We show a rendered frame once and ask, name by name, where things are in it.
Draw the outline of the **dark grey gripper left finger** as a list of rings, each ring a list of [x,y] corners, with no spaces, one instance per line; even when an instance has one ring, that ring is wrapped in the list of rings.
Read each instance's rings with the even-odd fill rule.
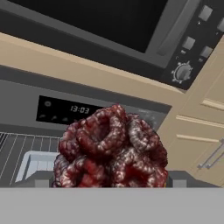
[[[13,184],[13,187],[49,188],[52,186],[54,176],[52,171],[36,171],[29,178]]]

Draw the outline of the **dark red lumpy cake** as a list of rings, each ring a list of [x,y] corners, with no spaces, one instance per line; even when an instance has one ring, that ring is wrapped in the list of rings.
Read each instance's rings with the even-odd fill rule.
[[[139,115],[119,105],[70,124],[59,140],[54,187],[164,187],[167,150]]]

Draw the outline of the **white oven tray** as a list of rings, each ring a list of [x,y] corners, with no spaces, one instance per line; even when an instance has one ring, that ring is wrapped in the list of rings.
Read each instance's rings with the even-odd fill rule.
[[[52,172],[54,161],[58,155],[58,152],[27,151],[18,170],[16,182],[28,179],[37,171]]]

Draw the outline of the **grey oven with black display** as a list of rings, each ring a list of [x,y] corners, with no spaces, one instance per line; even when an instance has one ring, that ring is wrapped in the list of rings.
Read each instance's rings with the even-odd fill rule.
[[[119,103],[158,130],[171,106],[0,66],[0,132],[57,137],[68,124]]]

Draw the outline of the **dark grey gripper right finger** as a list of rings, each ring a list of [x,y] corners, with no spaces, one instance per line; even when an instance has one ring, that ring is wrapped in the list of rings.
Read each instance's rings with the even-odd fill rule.
[[[186,171],[168,171],[167,187],[172,188],[209,188],[215,185],[198,180]]]

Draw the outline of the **tan cupboard door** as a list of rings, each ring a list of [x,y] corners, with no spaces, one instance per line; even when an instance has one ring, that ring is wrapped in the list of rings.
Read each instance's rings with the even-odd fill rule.
[[[224,123],[224,36],[186,93],[178,119]]]
[[[224,187],[224,156],[210,169],[207,162],[224,146],[224,123],[178,119],[161,125],[159,135],[168,151],[169,171],[186,171],[194,178]]]

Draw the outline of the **black and grey microwave oven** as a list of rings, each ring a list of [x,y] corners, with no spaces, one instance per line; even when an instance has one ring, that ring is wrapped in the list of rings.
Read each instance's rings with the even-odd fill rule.
[[[224,35],[224,0],[0,0],[0,32],[187,90]]]

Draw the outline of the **grey microwave knob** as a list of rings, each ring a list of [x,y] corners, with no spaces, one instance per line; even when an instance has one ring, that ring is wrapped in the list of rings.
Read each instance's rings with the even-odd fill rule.
[[[178,66],[171,71],[173,76],[172,80],[181,84],[183,81],[187,81],[191,78],[191,72],[193,68],[190,65],[190,62],[187,61],[185,63],[178,63]]]

